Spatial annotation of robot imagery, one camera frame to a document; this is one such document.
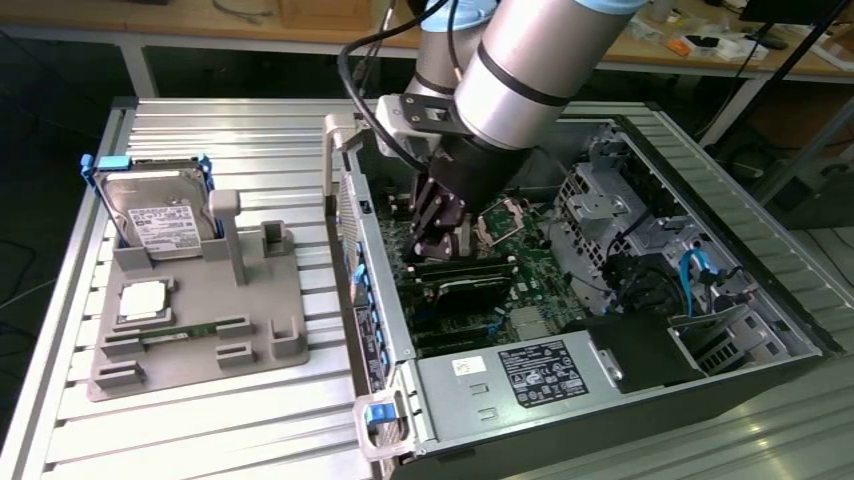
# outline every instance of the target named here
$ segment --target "warning label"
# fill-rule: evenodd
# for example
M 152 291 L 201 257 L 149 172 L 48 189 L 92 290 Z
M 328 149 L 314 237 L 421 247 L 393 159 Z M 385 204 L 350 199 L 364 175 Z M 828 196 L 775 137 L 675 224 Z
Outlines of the warning label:
M 198 248 L 198 230 L 188 205 L 128 210 L 136 234 L 149 252 Z
M 589 393 L 560 340 L 504 350 L 497 355 L 516 401 L 524 408 Z

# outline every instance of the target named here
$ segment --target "green circuit board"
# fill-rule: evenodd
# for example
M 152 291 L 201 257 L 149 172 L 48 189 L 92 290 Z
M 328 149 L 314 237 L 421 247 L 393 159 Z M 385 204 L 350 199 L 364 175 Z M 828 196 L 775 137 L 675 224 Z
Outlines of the green circuit board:
M 505 298 L 489 305 L 488 310 L 473 313 L 430 314 L 424 289 L 406 281 L 408 265 L 400 255 L 409 233 L 409 221 L 377 213 L 418 357 L 553 335 L 568 322 L 585 315 L 577 297 L 563 281 L 553 255 L 547 245 L 541 244 L 544 235 L 536 223 L 535 210 L 524 208 L 515 199 L 499 199 L 477 219 L 476 257 L 512 256 L 516 268 Z M 535 321 L 520 324 L 517 312 L 527 312 L 528 317 L 533 312 Z

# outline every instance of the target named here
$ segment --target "motherboard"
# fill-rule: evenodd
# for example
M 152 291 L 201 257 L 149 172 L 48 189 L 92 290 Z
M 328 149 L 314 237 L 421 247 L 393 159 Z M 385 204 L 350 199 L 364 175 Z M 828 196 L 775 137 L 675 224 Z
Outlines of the motherboard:
M 551 220 L 524 198 L 501 196 L 484 209 L 475 258 L 450 262 L 404 261 L 409 220 L 392 214 L 402 210 L 377 216 L 420 358 L 547 337 L 585 317 L 549 250 Z

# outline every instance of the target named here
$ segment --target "workbench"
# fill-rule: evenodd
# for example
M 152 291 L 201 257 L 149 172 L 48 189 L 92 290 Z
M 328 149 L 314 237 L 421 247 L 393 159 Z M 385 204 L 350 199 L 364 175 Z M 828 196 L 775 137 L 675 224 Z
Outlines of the workbench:
M 601 111 L 600 104 L 577 102 L 567 112 L 591 110 Z M 643 104 L 613 103 L 605 110 L 627 115 L 661 148 L 673 154 L 684 150 L 677 146 L 684 132 L 661 123 Z M 113 109 L 98 155 L 162 158 L 204 152 L 217 188 L 240 192 L 237 227 L 281 220 L 292 229 L 310 358 L 301 366 L 90 402 L 85 382 L 114 229 L 88 192 L 0 457 L 0 478 L 370 477 L 352 422 L 354 387 L 320 193 L 322 116 L 350 111 L 341 100 L 149 99 Z M 824 327 L 851 351 L 852 326 L 828 322 Z M 849 478 L 852 358 L 825 362 L 712 420 L 515 478 Z
M 250 0 L 234 3 L 237 4 L 245 10 L 277 11 L 277 0 Z M 404 4 L 405 2 L 398 2 L 396 24 L 410 18 Z M 381 18 L 384 5 L 384 1 L 373 1 L 376 22 Z M 708 6 L 701 0 L 679 0 L 676 6 L 692 16 L 712 22 L 725 20 L 735 31 L 741 25 L 732 12 Z M 664 36 L 676 29 L 673 25 L 648 21 L 643 12 L 639 13 L 639 18 L 660 29 Z M 0 29 L 17 38 L 116 45 L 136 95 L 156 97 L 156 81 L 145 59 L 145 47 L 336 55 L 345 43 L 373 33 L 376 27 L 365 31 L 285 28 L 278 16 L 261 17 L 260 25 L 252 25 L 218 12 L 209 0 L 170 0 L 168 6 L 142 5 L 125 0 L 3 0 L 0 2 Z M 780 37 L 789 47 L 781 51 L 771 51 L 761 62 L 745 68 L 741 77 L 748 81 L 708 128 L 700 145 L 717 140 L 800 41 L 792 35 L 781 34 Z M 384 42 L 378 55 L 414 58 L 418 40 L 420 31 L 410 30 Z M 739 66 L 740 62 L 725 62 L 717 58 L 685 59 L 661 44 L 633 40 L 624 33 L 596 68 L 729 77 Z M 793 67 L 787 80 L 854 83 L 854 72 L 839 70 L 809 52 Z

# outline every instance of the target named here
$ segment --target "wooden table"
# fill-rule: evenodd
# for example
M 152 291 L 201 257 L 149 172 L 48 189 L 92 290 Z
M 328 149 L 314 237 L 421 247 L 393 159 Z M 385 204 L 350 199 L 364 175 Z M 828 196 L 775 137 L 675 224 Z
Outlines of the wooden table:
M 277 10 L 277 0 L 225 0 L 244 10 Z M 374 19 L 382 15 L 384 1 L 374 0 Z M 679 0 L 677 8 L 711 23 L 728 23 L 737 31 L 741 24 L 736 15 L 701 0 Z M 640 12 L 639 18 L 669 36 L 676 31 L 671 24 L 651 22 Z M 410 18 L 398 8 L 396 23 Z M 168 6 L 142 5 L 126 0 L 2 0 L 0 1 L 0 28 L 14 37 L 112 43 L 121 49 L 136 94 L 157 96 L 156 83 L 148 68 L 144 48 L 166 46 L 248 51 L 272 51 L 308 54 L 336 54 L 342 44 L 372 33 L 366 31 L 316 30 L 285 28 L 277 16 L 260 19 L 253 25 L 242 19 L 218 12 L 210 0 L 172 0 Z M 701 144 L 711 143 L 741 112 L 749 99 L 773 70 L 781 65 L 800 39 L 780 35 L 789 48 L 771 51 L 761 62 L 749 65 L 741 86 L 715 125 L 708 129 Z M 417 29 L 385 41 L 382 57 L 413 58 L 418 44 Z M 609 48 L 597 68 L 699 76 L 731 76 L 740 62 L 717 58 L 685 59 L 660 43 L 633 40 L 623 34 Z M 854 83 L 854 74 L 839 70 L 808 53 L 787 77 L 788 80 Z

